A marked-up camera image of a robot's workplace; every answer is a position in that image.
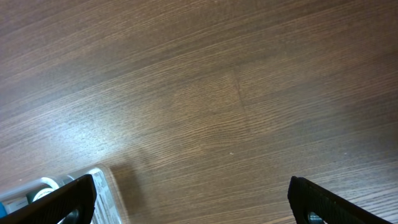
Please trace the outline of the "green round-logo box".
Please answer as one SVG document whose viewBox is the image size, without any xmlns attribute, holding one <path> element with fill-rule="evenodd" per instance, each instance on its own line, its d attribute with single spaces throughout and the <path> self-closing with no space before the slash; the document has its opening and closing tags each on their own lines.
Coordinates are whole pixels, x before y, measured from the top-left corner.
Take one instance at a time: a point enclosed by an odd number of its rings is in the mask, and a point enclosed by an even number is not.
<svg viewBox="0 0 398 224">
<path fill-rule="evenodd" d="M 53 191 L 54 189 L 51 187 L 41 187 L 27 193 L 26 198 L 28 203 L 31 204 L 32 202 L 52 193 Z"/>
</svg>

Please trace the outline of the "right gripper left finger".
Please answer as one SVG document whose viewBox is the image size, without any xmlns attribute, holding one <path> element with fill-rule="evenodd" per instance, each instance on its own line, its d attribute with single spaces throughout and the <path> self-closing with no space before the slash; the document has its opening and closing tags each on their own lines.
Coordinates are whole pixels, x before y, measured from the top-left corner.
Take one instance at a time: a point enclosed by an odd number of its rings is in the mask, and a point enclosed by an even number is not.
<svg viewBox="0 0 398 224">
<path fill-rule="evenodd" d="M 1 218 L 2 224 L 56 224 L 73 211 L 77 224 L 93 218 L 96 189 L 93 177 L 85 174 L 32 204 Z"/>
</svg>

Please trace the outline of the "clear plastic container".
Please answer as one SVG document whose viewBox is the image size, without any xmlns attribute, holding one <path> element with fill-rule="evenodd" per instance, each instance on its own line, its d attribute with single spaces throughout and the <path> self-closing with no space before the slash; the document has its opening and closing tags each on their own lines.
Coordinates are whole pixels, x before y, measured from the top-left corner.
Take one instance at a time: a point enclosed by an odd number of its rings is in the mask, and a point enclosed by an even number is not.
<svg viewBox="0 0 398 224">
<path fill-rule="evenodd" d="M 1 189 L 1 203 L 7 215 L 29 205 L 26 194 L 41 187 L 51 187 L 54 190 L 67 185 L 75 179 L 89 174 L 93 177 L 96 189 L 95 210 L 92 223 L 112 224 L 124 223 L 123 203 L 119 199 L 118 188 L 112 172 L 104 166 L 91 166 L 66 174 L 43 176 L 32 180 L 20 180 Z"/>
</svg>

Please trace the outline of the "blue yellow VapoDrops box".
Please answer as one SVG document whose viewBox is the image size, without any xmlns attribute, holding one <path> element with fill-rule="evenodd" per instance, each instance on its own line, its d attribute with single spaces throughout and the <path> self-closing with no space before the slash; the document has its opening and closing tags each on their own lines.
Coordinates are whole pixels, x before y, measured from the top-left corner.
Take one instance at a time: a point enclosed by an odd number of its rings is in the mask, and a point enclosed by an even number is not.
<svg viewBox="0 0 398 224">
<path fill-rule="evenodd" d="M 7 216 L 7 211 L 4 205 L 0 202 L 0 218 Z"/>
</svg>

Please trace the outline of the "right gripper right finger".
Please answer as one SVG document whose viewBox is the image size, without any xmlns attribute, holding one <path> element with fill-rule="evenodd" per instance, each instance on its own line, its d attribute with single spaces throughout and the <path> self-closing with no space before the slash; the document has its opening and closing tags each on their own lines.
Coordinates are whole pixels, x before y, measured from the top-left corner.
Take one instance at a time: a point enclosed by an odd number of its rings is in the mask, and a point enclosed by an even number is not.
<svg viewBox="0 0 398 224">
<path fill-rule="evenodd" d="M 304 177 L 291 177 L 287 198 L 297 223 L 391 224 Z"/>
</svg>

